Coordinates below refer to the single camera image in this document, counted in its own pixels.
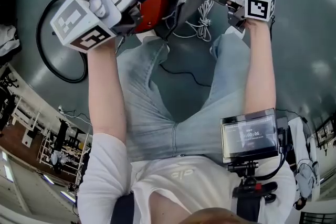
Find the gray floor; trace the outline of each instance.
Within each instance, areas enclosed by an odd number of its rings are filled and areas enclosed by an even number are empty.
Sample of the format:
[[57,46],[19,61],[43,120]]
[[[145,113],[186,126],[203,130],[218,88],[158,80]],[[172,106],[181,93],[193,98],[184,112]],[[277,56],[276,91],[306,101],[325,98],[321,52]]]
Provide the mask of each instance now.
[[[12,64],[18,73],[50,105],[88,113],[88,82],[68,84],[44,66],[35,43],[35,28],[50,0],[17,0],[18,34],[22,52]],[[215,39],[227,28],[226,9],[215,5],[210,13],[211,34]],[[336,0],[277,0],[273,27],[273,56],[277,83],[277,108],[296,111],[317,127],[336,109],[336,46],[334,30]],[[178,33],[192,33],[186,27]],[[61,47],[51,35],[48,23],[43,28],[43,44],[52,63],[62,72],[77,77],[82,72],[79,55]],[[199,82],[211,84],[215,61],[208,53],[210,44],[193,39],[171,37],[171,53],[165,66],[172,71],[191,71]],[[126,40],[122,49],[140,43]],[[209,89],[195,84],[188,74],[171,75],[159,69],[154,74],[164,103],[177,121],[195,113],[207,98]],[[85,130],[81,121],[78,125]]]

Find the forearm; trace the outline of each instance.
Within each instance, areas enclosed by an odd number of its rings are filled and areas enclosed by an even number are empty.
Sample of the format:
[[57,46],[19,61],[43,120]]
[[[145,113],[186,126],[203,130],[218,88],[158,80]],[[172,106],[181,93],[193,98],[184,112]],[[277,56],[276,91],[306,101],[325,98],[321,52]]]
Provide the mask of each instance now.
[[276,89],[269,28],[266,23],[250,27],[250,68],[245,90],[245,112],[275,108]]
[[126,142],[126,116],[114,41],[88,53],[89,110],[94,133]]

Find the white shoe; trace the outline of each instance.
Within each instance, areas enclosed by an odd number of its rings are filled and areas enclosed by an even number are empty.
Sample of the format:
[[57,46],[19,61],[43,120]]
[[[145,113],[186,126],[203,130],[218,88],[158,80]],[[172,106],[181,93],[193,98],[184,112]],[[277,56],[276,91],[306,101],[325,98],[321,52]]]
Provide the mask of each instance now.
[[240,39],[243,39],[243,37],[245,36],[245,29],[244,31],[241,33],[239,30],[237,30],[235,27],[230,26],[229,28],[226,29],[224,35],[227,34],[232,34],[235,33]]
[[150,31],[147,31],[147,32],[136,34],[136,37],[142,43],[145,37],[157,37],[157,35],[156,35],[154,30],[150,30]]

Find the jeans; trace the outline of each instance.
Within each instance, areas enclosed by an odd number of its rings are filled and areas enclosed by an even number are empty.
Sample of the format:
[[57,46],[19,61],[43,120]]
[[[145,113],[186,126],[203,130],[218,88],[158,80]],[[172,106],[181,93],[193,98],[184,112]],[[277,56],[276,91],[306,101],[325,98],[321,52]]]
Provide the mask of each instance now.
[[151,80],[153,70],[167,59],[166,43],[158,37],[146,37],[142,45],[123,52],[117,62],[130,161],[205,155],[221,163],[220,120],[243,112],[249,51],[235,34],[221,35],[214,41],[211,52],[217,63],[209,97],[200,111],[180,123],[173,121]]

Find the hand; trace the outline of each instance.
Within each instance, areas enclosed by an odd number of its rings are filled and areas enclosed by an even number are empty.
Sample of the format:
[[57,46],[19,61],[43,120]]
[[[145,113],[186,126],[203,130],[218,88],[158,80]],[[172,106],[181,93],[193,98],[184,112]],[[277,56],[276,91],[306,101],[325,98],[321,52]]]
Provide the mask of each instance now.
[[255,19],[248,18],[245,21],[245,27],[249,29],[250,31],[256,28],[265,27],[265,26],[268,27],[267,23],[262,20],[255,20]]

